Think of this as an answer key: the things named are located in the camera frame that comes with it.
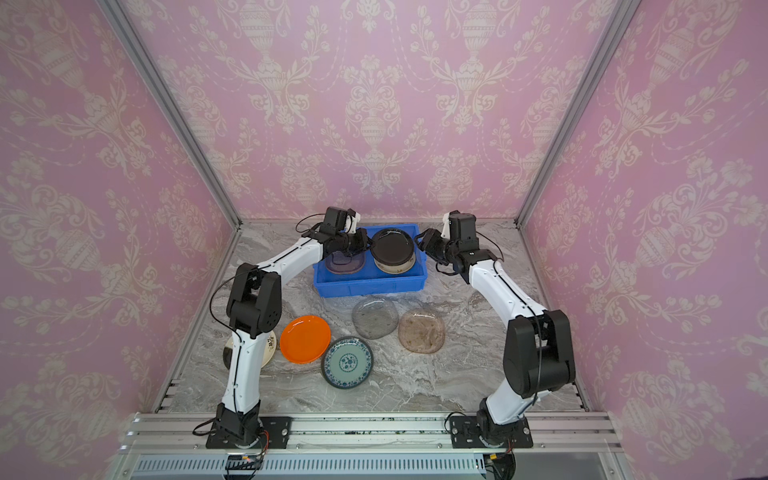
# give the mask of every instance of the orange plate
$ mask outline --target orange plate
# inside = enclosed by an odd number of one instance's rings
[[[314,315],[300,316],[280,335],[280,352],[291,363],[310,363],[320,358],[331,343],[331,327]]]

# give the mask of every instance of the red wire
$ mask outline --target red wire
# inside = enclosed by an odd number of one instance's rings
[[[266,435],[266,445],[264,446],[264,451],[261,454],[262,457],[264,457],[266,455],[266,451],[270,449],[270,433],[267,430],[264,430],[264,434]]]

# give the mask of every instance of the pink wallpaper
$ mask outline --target pink wallpaper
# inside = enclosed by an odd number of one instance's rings
[[[513,217],[614,0],[123,3],[243,218]]]
[[[231,229],[93,2],[0,2],[0,464],[101,478]]]
[[[528,226],[638,480],[768,475],[765,18],[642,2]]]

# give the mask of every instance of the metal vent grille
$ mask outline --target metal vent grille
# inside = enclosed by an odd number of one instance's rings
[[[265,472],[285,473],[476,473],[483,468],[482,455],[281,455],[268,458]]]
[[[142,472],[218,472],[226,455],[142,455],[134,474]]]
[[[142,455],[134,477],[189,475],[224,472],[225,455]],[[446,454],[358,454],[358,455],[270,455],[261,471],[271,475],[322,474],[477,474],[485,472],[482,455]]]

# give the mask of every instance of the black mounting plate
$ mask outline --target black mounting plate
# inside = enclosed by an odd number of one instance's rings
[[[455,415],[449,419],[449,430],[451,431],[451,444],[454,449],[485,449],[488,446],[480,439],[480,426],[476,417]],[[532,449],[533,439],[531,438],[531,429],[528,427],[528,419],[523,417],[514,425],[512,435],[509,437],[512,448],[514,449]],[[499,446],[506,450],[507,445]]]
[[[290,424],[293,419],[290,417],[272,417],[261,416],[261,425],[270,435],[270,450],[285,450],[288,448],[288,438],[290,437]],[[234,450],[239,449],[237,445],[227,439],[224,435],[217,435],[216,432],[208,435],[208,440],[205,442],[206,449],[226,449]]]

